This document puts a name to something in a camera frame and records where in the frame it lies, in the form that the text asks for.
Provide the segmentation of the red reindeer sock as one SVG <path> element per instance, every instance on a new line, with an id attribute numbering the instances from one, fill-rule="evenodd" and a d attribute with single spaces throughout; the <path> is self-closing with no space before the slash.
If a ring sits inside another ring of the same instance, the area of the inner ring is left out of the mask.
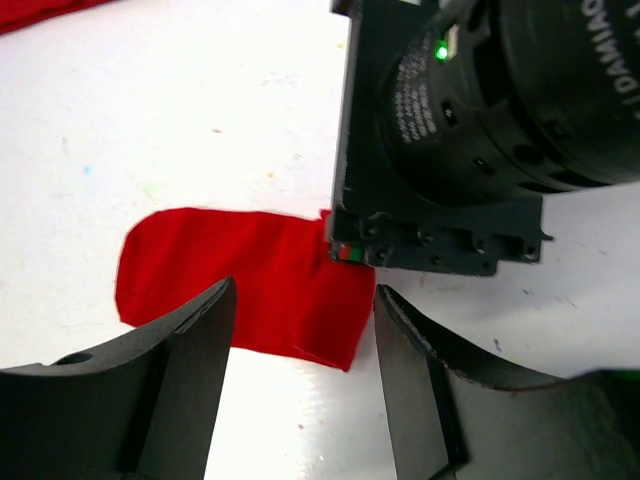
<path id="1" fill-rule="evenodd" d="M 375 273 L 331 260 L 328 216 L 198 208 L 151 214 L 122 247 L 115 283 L 121 321 L 140 327 L 231 277 L 234 347 L 349 371 L 372 311 Z"/>

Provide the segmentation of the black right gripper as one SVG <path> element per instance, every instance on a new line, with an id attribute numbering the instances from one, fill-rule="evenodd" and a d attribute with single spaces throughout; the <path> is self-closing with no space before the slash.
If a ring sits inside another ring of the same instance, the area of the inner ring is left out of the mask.
<path id="1" fill-rule="evenodd" d="M 350 21 L 335 261 L 533 264 L 543 200 L 639 179 L 635 1 L 335 1 Z"/>

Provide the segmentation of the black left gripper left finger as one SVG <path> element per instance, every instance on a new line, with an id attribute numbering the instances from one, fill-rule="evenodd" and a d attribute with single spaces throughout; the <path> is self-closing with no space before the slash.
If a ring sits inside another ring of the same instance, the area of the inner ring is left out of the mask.
<path id="1" fill-rule="evenodd" d="M 222 280 L 50 365 L 1 373 L 5 479 L 201 479 L 236 314 Z"/>

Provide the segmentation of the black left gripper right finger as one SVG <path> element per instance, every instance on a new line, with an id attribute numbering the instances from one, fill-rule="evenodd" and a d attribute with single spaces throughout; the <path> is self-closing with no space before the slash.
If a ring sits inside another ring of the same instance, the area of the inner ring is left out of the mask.
<path id="1" fill-rule="evenodd" d="M 490 353 L 378 287 L 374 327 L 401 479 L 635 479 L 639 374 L 567 379 Z"/>

